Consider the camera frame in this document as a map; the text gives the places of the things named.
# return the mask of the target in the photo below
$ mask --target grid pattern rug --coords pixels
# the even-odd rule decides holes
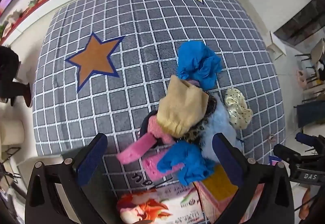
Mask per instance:
[[[84,49],[92,32],[102,41],[125,36],[110,57],[119,77],[93,75],[77,93],[77,68],[65,59]],[[285,138],[282,96],[261,36],[237,0],[79,0],[59,10],[34,86],[38,154],[85,146],[102,132],[108,137],[102,170],[116,196],[177,181],[169,175],[152,183],[140,161],[121,166],[115,154],[137,139],[143,118],[158,107],[176,73],[178,48],[188,40],[203,40],[222,58],[211,92],[223,98],[235,87],[244,94],[254,115],[238,136],[247,157],[268,163]]]

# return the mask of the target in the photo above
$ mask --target shoe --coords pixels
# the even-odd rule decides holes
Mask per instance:
[[[12,107],[14,106],[15,100],[16,100],[16,97],[15,96],[10,98],[10,105]]]
[[[24,95],[26,106],[30,108],[31,106],[31,91],[29,83],[26,85],[26,93]]]

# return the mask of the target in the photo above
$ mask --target cardboard box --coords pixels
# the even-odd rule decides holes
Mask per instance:
[[[152,224],[194,224],[204,220],[199,195],[193,184],[180,183],[126,194],[117,203],[124,223],[152,220]]]
[[[221,165],[217,165],[214,173],[207,179],[202,182],[195,182],[195,186],[199,193],[202,209],[210,223],[214,223],[219,218],[238,189],[237,186],[232,185]],[[251,217],[261,196],[263,186],[264,184],[257,186],[254,197],[240,223],[249,220]]]

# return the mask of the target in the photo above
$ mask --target green plant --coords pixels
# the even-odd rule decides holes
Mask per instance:
[[[31,0],[31,1],[28,3],[28,7],[31,8],[31,7],[35,6],[36,3],[37,3],[37,0]]]
[[[2,38],[2,35],[3,35],[3,32],[4,32],[4,29],[5,29],[5,25],[1,25],[1,26],[0,26],[0,38]]]

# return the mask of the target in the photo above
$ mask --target pink slipper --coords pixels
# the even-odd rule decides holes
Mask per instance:
[[[142,159],[142,166],[151,181],[157,181],[157,180],[163,178],[164,176],[174,173],[174,172],[178,171],[179,169],[181,169],[182,167],[184,167],[183,163],[179,163],[179,164],[173,166],[172,170],[169,170],[165,173],[159,172],[159,170],[157,169],[157,163],[161,160],[161,158],[165,155],[165,153],[167,151],[168,151],[168,149],[164,149],[153,156]]]
[[[121,164],[128,164],[141,158],[155,143],[156,138],[151,133],[146,133],[139,140],[132,143],[124,151],[116,155]]]
[[[301,88],[305,88],[307,86],[307,81],[306,81],[306,77],[305,77],[303,71],[297,70],[296,76],[297,76],[297,81],[298,81],[299,86]]]
[[[175,141],[170,134],[164,133],[157,123],[157,116],[151,116],[148,122],[148,132],[152,133],[156,139],[162,139],[164,144],[174,144]]]

